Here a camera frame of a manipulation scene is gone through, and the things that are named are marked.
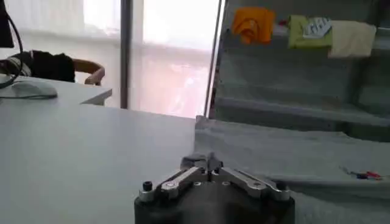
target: computer mouse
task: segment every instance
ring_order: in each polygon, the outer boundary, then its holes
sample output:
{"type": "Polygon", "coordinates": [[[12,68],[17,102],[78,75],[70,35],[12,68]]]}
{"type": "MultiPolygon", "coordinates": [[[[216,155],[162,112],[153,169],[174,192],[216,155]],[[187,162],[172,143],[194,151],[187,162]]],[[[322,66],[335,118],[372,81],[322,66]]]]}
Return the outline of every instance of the computer mouse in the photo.
{"type": "Polygon", "coordinates": [[[20,97],[42,96],[44,98],[55,98],[58,96],[57,90],[45,82],[19,81],[12,85],[15,93],[20,97]]]}

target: metal pole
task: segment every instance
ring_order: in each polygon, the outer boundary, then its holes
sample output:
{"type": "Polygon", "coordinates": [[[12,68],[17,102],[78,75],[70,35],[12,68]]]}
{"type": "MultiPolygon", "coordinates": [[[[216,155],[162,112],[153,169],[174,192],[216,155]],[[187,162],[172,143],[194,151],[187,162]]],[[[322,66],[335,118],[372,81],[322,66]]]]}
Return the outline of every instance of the metal pole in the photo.
{"type": "Polygon", "coordinates": [[[218,14],[215,24],[215,33],[214,33],[214,40],[213,40],[213,50],[211,52],[211,62],[210,62],[210,73],[208,75],[208,83],[207,83],[207,96],[206,96],[206,103],[204,108],[204,116],[208,117],[208,114],[210,112],[210,106],[211,106],[211,98],[213,95],[213,82],[214,82],[214,76],[215,76],[215,69],[216,69],[216,63],[218,59],[218,50],[219,50],[219,40],[221,38],[221,30],[222,30],[222,20],[225,10],[225,0],[219,0],[218,5],[218,14]]]}
{"type": "Polygon", "coordinates": [[[121,108],[128,109],[133,0],[121,0],[121,108]]]}

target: mouse cable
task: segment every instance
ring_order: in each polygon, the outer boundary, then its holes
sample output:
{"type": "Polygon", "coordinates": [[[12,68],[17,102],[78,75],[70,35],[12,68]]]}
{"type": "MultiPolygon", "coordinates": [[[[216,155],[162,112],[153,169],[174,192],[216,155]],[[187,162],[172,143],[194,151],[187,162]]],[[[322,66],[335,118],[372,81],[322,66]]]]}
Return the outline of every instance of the mouse cable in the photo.
{"type": "MultiPolygon", "coordinates": [[[[15,26],[15,23],[12,21],[10,15],[5,12],[5,15],[7,17],[7,19],[9,20],[11,26],[12,26],[12,29],[13,31],[15,32],[15,35],[16,35],[16,38],[18,39],[18,44],[19,44],[19,50],[20,50],[20,66],[19,66],[19,71],[17,74],[15,74],[14,76],[11,77],[11,79],[3,82],[3,83],[0,83],[0,89],[3,89],[7,86],[10,86],[14,83],[15,79],[22,73],[23,71],[23,57],[22,57],[22,53],[23,53],[23,45],[22,45],[22,41],[21,41],[21,38],[20,38],[20,35],[19,35],[19,32],[18,32],[18,29],[16,28],[15,26]]],[[[0,63],[0,69],[2,69],[4,72],[6,72],[6,75],[7,76],[10,76],[11,74],[9,73],[8,69],[5,67],[5,65],[3,63],[0,63]]]]}

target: yellow-green cloth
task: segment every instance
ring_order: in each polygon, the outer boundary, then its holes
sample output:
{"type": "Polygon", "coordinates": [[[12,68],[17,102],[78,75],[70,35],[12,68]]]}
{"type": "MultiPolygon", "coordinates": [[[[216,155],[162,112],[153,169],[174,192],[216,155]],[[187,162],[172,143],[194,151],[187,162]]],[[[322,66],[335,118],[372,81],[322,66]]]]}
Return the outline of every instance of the yellow-green cloth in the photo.
{"type": "Polygon", "coordinates": [[[332,29],[322,38],[304,38],[303,28],[309,25],[309,18],[301,15],[291,15],[289,19],[289,48],[310,48],[332,46],[332,29]]]}

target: black screw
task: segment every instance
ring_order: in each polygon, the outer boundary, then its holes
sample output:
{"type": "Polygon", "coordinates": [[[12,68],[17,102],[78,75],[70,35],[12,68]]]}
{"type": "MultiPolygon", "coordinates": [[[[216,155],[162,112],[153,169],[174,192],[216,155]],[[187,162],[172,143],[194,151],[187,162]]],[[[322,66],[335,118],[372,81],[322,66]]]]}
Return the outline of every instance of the black screw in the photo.
{"type": "Polygon", "coordinates": [[[153,189],[153,184],[151,181],[145,181],[143,184],[142,184],[142,189],[144,191],[151,191],[153,189]]]}
{"type": "Polygon", "coordinates": [[[279,181],[276,183],[276,188],[281,191],[287,190],[287,184],[285,182],[279,181]]]}

